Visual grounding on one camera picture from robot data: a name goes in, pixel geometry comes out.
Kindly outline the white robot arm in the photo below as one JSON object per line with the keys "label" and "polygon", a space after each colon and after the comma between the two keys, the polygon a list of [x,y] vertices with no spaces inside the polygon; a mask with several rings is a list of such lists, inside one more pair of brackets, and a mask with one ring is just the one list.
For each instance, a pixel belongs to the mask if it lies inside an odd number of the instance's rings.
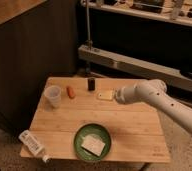
{"label": "white robot arm", "polygon": [[178,102],[167,93],[167,86],[160,79],[144,80],[116,90],[99,92],[99,100],[115,99],[119,104],[145,102],[162,111],[192,135],[192,108]]}

